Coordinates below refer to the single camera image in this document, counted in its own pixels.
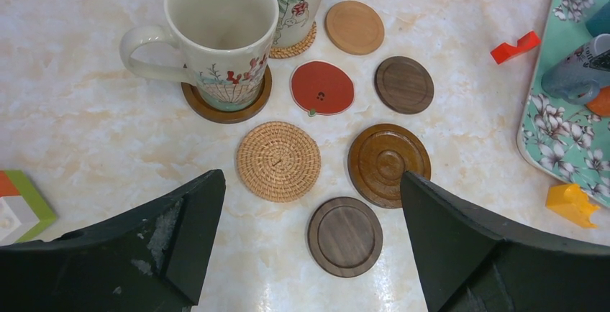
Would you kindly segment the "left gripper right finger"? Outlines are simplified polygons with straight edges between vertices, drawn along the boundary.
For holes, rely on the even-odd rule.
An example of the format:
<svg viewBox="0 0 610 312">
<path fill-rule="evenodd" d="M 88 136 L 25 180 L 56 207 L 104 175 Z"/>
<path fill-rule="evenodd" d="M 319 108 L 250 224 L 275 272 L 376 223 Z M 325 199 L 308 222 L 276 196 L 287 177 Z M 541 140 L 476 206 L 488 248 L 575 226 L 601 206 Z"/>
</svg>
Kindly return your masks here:
<svg viewBox="0 0 610 312">
<path fill-rule="evenodd" d="M 607 311 L 609 248 L 520 224 L 405 172 L 400 185 L 429 311 Z"/>
</svg>

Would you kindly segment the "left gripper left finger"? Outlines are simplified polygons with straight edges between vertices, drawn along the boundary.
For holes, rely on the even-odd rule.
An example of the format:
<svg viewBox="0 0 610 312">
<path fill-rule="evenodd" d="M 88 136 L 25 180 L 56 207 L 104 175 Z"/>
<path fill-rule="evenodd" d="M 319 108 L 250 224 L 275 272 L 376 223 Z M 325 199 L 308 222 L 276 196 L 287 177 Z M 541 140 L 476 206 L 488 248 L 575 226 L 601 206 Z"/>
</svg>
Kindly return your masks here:
<svg viewBox="0 0 610 312">
<path fill-rule="evenodd" d="M 3 311 L 190 311 L 199 303 L 226 180 L 179 188 L 49 242 L 1 248 Z"/>
</svg>

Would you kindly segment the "dark woven coaster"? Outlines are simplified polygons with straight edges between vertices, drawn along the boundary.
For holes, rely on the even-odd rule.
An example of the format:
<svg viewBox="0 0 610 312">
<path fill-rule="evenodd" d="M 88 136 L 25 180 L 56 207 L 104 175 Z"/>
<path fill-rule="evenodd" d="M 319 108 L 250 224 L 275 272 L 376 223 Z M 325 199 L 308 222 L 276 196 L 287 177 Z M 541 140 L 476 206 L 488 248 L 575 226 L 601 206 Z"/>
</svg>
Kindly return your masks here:
<svg viewBox="0 0 610 312">
<path fill-rule="evenodd" d="M 331 198 L 312 214 L 307 244 L 314 261 L 331 275 L 352 278 L 374 266 L 383 230 L 373 210 L 351 197 Z"/>
</svg>

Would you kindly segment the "large brown wooden saucer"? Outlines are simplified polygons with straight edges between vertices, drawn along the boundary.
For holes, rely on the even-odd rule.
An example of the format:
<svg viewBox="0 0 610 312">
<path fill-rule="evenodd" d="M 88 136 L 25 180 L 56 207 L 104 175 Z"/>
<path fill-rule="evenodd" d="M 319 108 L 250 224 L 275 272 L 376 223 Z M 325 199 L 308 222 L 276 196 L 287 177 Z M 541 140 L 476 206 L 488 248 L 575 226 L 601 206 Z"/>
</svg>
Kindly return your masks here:
<svg viewBox="0 0 610 312">
<path fill-rule="evenodd" d="M 352 142 L 348 171 L 355 189 L 381 208 L 402 206 L 400 183 L 406 171 L 431 178 L 429 154 L 415 134 L 396 124 L 376 124 Z"/>
</svg>

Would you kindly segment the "cork coaster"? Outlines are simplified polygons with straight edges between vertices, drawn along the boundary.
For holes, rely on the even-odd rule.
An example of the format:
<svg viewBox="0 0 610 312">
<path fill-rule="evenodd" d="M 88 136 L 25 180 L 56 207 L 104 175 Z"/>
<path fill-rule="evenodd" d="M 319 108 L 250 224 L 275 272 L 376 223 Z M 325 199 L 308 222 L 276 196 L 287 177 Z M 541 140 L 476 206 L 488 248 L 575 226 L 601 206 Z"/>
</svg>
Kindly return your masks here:
<svg viewBox="0 0 610 312">
<path fill-rule="evenodd" d="M 321 171 L 318 144 L 301 128 L 268 121 L 252 129 L 237 148 L 240 180 L 256 196 L 276 203 L 295 201 L 315 185 Z"/>
</svg>

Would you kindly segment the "medium brown round coaster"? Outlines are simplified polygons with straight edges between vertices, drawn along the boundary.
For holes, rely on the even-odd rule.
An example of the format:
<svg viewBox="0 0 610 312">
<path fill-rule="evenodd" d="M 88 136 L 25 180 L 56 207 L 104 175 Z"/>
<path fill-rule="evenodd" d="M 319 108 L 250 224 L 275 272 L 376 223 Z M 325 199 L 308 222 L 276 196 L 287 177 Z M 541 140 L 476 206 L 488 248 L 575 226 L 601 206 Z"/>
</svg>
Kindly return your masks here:
<svg viewBox="0 0 610 312">
<path fill-rule="evenodd" d="M 257 98 L 248 107 L 239 111 L 220 111 L 213 108 L 203 100 L 196 87 L 190 84 L 181 83 L 181 89 L 187 104 L 199 116 L 220 124 L 236 124 L 251 119 L 265 107 L 270 98 L 272 83 L 271 69 L 267 66 Z"/>
</svg>

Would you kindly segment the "dark walnut coaster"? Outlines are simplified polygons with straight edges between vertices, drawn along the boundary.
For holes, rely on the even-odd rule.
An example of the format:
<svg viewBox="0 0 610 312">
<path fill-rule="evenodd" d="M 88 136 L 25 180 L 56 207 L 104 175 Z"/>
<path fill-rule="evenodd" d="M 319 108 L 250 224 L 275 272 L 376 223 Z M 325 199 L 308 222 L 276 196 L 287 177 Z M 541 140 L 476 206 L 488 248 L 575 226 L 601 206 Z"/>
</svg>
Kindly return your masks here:
<svg viewBox="0 0 610 312">
<path fill-rule="evenodd" d="M 380 100 L 400 114 L 423 112 L 434 97 L 431 75 L 423 65 L 404 56 L 381 62 L 375 72 L 374 86 Z"/>
</svg>

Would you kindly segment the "small grey cup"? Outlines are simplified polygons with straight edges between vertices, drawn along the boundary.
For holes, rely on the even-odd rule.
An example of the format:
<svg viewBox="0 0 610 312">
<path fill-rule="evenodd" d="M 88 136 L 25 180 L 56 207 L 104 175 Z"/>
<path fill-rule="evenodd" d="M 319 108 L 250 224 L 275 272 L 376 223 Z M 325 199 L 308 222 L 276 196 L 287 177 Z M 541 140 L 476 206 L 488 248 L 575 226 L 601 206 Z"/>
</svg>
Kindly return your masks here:
<svg viewBox="0 0 610 312">
<path fill-rule="evenodd" d="M 581 45 L 542 76 L 541 87 L 553 98 L 587 104 L 609 86 L 609 35 Z"/>
</svg>

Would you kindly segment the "red round coaster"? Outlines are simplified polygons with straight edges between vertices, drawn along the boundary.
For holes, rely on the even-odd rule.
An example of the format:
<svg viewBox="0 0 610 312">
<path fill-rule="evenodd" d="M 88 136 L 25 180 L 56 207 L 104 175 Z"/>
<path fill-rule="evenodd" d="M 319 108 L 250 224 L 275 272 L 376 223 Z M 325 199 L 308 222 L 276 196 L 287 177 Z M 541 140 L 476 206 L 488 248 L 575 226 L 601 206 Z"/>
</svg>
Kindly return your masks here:
<svg viewBox="0 0 610 312">
<path fill-rule="evenodd" d="M 350 108 L 355 84 L 344 70 L 323 60 L 300 64 L 290 77 L 291 95 L 310 116 L 331 116 Z"/>
</svg>

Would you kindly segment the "woven rattan coaster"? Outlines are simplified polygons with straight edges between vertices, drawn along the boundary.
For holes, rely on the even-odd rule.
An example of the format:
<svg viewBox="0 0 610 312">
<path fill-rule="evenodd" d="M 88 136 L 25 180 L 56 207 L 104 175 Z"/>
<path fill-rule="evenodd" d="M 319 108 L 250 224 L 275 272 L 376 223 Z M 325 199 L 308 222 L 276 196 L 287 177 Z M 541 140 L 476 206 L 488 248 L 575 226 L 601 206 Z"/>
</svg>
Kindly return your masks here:
<svg viewBox="0 0 610 312">
<path fill-rule="evenodd" d="M 308 50 L 314 43 L 317 35 L 317 23 L 314 22 L 307 36 L 300 42 L 289 47 L 277 47 L 272 48 L 270 51 L 270 58 L 273 59 L 286 59 L 296 57 Z"/>
</svg>

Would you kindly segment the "cream seashell mug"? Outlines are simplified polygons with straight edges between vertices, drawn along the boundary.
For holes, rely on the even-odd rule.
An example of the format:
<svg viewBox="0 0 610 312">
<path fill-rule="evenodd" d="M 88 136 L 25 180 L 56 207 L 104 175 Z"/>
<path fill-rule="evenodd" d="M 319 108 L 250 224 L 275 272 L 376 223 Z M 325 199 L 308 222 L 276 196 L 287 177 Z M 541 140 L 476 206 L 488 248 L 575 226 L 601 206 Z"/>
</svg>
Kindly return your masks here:
<svg viewBox="0 0 610 312">
<path fill-rule="evenodd" d="M 239 111 L 260 93 L 278 21 L 277 0 L 164 0 L 168 26 L 129 30 L 119 45 L 127 70 L 143 78 L 184 82 L 220 111 Z M 143 45 L 178 49 L 183 68 L 132 57 Z"/>
</svg>

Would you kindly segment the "light wood coaster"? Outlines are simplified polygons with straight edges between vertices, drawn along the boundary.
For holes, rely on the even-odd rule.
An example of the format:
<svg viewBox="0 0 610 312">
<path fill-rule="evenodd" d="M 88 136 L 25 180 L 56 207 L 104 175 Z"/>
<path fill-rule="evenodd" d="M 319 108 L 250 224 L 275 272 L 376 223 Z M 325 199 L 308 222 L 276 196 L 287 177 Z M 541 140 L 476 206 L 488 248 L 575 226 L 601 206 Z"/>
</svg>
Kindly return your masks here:
<svg viewBox="0 0 610 312">
<path fill-rule="evenodd" d="M 330 41 L 351 55 L 367 55 L 384 41 L 385 27 L 378 13 L 359 1 L 341 1 L 326 13 L 324 27 Z"/>
</svg>

